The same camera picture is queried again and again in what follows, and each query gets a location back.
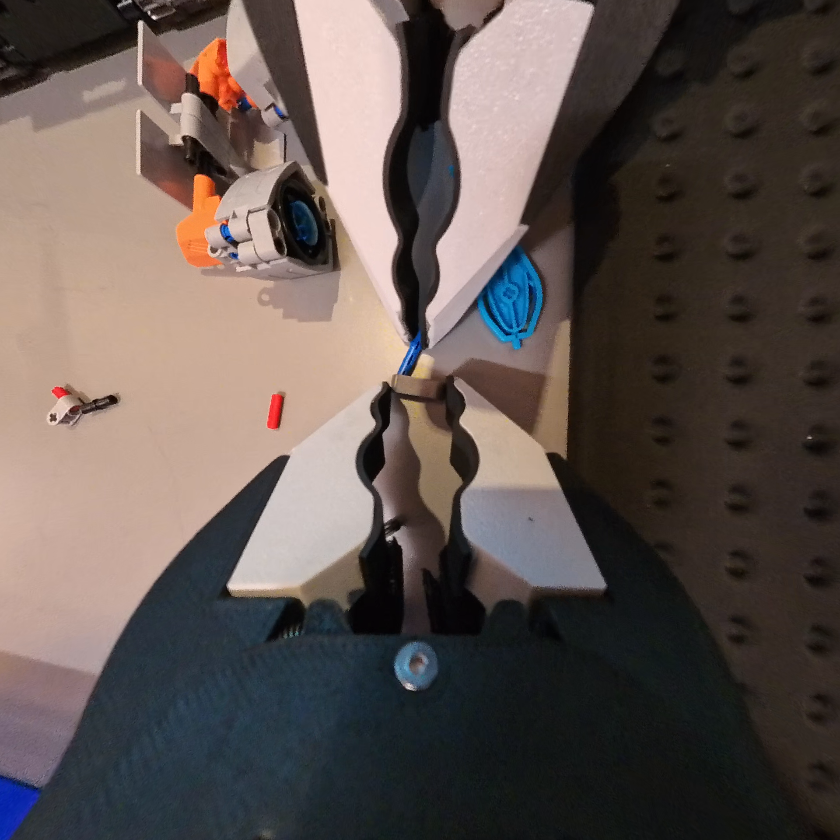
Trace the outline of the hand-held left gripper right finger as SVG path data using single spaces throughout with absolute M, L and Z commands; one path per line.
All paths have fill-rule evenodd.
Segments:
M 447 380 L 445 408 L 460 478 L 445 548 L 445 632 L 479 633 L 503 602 L 604 595 L 545 448 L 464 380 Z

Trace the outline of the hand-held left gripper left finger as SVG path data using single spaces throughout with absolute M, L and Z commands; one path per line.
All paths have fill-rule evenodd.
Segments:
M 374 488 L 392 388 L 375 385 L 291 450 L 227 582 L 234 597 L 336 602 L 356 633 L 394 633 L 394 544 Z

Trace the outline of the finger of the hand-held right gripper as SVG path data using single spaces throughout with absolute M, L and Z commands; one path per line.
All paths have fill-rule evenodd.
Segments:
M 529 225 L 523 215 L 595 8 L 503 3 L 459 48 L 444 110 L 455 209 L 436 243 L 427 345 L 461 320 Z
M 410 185 L 420 2 L 295 2 L 325 184 L 392 326 L 420 327 Z

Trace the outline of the small grey connector block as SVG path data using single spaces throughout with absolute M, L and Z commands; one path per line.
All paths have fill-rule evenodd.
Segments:
M 444 403 L 448 390 L 446 379 L 399 373 L 393 375 L 391 388 L 399 399 L 415 403 Z

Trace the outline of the grey orange toy robot head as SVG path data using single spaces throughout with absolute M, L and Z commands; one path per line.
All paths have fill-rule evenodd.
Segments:
M 139 22 L 137 71 L 171 127 L 137 111 L 136 172 L 188 210 L 175 228 L 185 261 L 269 280 L 334 272 L 333 221 L 305 154 L 288 150 L 297 134 L 244 5 L 189 67 Z

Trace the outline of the blue plastic toy tool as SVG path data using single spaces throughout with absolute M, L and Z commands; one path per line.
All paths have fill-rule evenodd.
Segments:
M 543 310 L 543 283 L 530 257 L 516 246 L 478 295 L 477 309 L 500 342 L 520 350 L 533 336 Z

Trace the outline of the black studded mat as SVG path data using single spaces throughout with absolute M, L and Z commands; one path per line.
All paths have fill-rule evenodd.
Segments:
M 581 159 L 569 457 L 838 838 L 838 2 L 681 2 Z

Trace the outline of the white red black connector piece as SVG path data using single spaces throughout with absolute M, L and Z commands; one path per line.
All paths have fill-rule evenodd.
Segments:
M 78 394 L 60 385 L 51 389 L 51 395 L 55 399 L 55 404 L 46 418 L 47 424 L 51 427 L 73 427 L 83 417 L 108 411 L 120 403 L 120 398 L 114 394 L 84 401 Z

